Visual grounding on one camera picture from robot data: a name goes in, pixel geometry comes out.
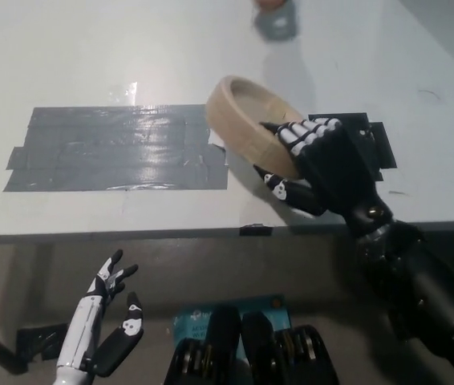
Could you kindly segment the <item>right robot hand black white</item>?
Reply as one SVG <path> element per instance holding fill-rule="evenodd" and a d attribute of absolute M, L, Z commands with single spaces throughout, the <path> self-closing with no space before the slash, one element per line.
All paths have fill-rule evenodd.
<path fill-rule="evenodd" d="M 292 181 L 254 167 L 277 199 L 314 217 L 335 213 L 356 238 L 394 221 L 341 120 L 329 117 L 262 126 L 283 144 L 299 173 Z"/>

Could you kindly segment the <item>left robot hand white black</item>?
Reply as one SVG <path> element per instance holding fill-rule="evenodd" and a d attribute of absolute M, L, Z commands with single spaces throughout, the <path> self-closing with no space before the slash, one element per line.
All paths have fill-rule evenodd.
<path fill-rule="evenodd" d="M 97 376 L 112 375 L 142 339 L 143 307 L 131 292 L 126 317 L 107 338 L 99 340 L 107 307 L 124 290 L 124 279 L 138 270 L 132 265 L 114 271 L 123 254 L 119 249 L 104 262 L 79 300 L 58 357 L 54 385 L 91 384 Z"/>

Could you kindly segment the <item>person hand bare skin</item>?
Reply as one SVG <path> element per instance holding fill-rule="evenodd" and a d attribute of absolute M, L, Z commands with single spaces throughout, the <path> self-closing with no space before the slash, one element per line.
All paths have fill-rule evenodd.
<path fill-rule="evenodd" d="M 283 6 L 286 0 L 254 0 L 254 3 L 263 11 L 271 11 Z"/>

